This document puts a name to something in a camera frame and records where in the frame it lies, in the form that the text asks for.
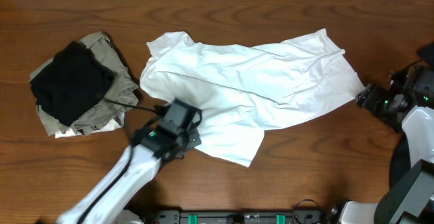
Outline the dark object at right edge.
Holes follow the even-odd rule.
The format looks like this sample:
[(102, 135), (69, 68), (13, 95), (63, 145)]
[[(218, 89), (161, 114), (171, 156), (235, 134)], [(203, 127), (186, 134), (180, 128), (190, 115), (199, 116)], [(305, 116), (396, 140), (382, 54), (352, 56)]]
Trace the dark object at right edge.
[(429, 43), (416, 51), (421, 60), (425, 61), (429, 66), (434, 67), (434, 43)]

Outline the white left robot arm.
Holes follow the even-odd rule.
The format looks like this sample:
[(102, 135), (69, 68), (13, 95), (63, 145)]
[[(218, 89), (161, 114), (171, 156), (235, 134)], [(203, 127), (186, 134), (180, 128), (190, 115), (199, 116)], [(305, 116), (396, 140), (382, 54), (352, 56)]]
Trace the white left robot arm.
[(111, 171), (57, 223), (113, 223), (132, 197), (151, 182), (161, 168), (201, 144), (196, 128), (172, 138), (161, 128), (135, 131), (130, 145)]

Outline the black folded garment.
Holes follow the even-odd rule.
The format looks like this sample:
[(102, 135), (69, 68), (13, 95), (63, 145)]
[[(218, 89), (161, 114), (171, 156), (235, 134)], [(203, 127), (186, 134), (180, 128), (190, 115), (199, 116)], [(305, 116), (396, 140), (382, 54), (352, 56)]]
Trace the black folded garment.
[(102, 100), (114, 78), (114, 73), (98, 62), (91, 50), (72, 41), (30, 84), (36, 104), (61, 124), (71, 126)]

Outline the grey-green folded garment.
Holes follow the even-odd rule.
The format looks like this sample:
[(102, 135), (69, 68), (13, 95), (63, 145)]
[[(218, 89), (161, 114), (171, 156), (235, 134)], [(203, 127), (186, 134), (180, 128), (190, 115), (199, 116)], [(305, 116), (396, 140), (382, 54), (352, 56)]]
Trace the grey-green folded garment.
[(102, 32), (96, 32), (85, 36), (80, 42), (92, 52), (100, 64), (113, 72), (114, 81), (104, 98), (113, 100), (117, 104), (101, 100), (70, 126), (61, 124), (58, 119), (46, 113), (38, 105), (38, 116), (49, 136), (55, 135), (57, 131), (65, 133), (69, 128), (73, 129), (74, 132), (84, 130), (83, 135), (87, 136), (91, 134), (91, 129), (99, 130), (111, 119), (129, 110), (127, 107), (122, 107), (121, 104), (136, 105), (138, 103), (138, 98), (134, 94), (138, 85), (132, 80), (127, 67), (122, 63), (108, 36)]

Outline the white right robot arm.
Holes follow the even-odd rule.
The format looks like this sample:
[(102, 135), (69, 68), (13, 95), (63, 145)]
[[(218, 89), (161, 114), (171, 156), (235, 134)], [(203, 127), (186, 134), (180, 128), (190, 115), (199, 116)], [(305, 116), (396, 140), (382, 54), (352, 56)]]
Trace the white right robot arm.
[(413, 88), (392, 93), (369, 84), (355, 101), (384, 123), (403, 131), (403, 155), (394, 153), (389, 192), (378, 204), (345, 204), (339, 221), (356, 223), (433, 222), (433, 98)]

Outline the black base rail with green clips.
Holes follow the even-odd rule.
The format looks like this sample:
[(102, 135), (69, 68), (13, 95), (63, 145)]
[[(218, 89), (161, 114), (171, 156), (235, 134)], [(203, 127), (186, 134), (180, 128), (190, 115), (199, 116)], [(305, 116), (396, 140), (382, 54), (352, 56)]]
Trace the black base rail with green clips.
[(280, 212), (185, 212), (162, 210), (144, 218), (146, 224), (297, 224), (321, 223), (320, 210)]

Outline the white folded garment under pile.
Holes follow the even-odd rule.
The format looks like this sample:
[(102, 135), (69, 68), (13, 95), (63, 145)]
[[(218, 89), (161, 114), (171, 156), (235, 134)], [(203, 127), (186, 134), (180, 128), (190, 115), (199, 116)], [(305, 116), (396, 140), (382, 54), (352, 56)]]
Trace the white folded garment under pile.
[[(120, 114), (119, 116), (111, 119), (104, 127), (101, 129), (91, 129), (90, 133), (99, 133), (99, 132), (110, 132), (113, 130), (117, 130), (121, 127), (123, 127), (125, 123), (125, 113)], [(73, 131), (73, 129), (69, 128), (65, 133), (62, 133), (61, 131), (57, 131), (54, 135), (55, 138), (65, 138), (65, 137), (72, 137), (72, 136), (83, 136), (84, 130), (78, 130), (76, 132)]]

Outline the white t-shirt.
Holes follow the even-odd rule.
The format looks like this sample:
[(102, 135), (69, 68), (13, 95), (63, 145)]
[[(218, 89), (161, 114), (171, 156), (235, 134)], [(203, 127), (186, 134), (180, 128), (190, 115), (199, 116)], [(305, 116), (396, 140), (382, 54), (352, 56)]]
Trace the white t-shirt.
[(253, 47), (209, 45), (171, 32), (148, 48), (141, 89), (201, 109), (199, 150), (246, 167), (267, 130), (325, 115), (363, 90), (325, 29)]

